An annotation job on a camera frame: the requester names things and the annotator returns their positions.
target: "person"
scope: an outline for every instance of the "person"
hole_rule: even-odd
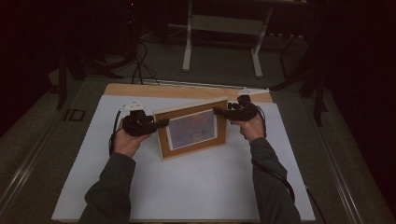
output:
[[[287,171],[265,139],[264,121],[259,115],[249,121],[231,120],[250,144],[252,159],[286,178]],[[96,182],[86,193],[78,223],[128,223],[131,213],[129,190],[134,176],[132,159],[149,134],[132,137],[123,129],[116,133],[114,152]],[[253,168],[252,179],[261,223],[301,223],[300,214],[287,188],[261,169]]]

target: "framed picture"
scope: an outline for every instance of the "framed picture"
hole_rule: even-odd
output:
[[[169,107],[152,112],[155,121],[169,119],[157,130],[164,160],[225,144],[227,120],[213,108],[227,109],[228,98]]]

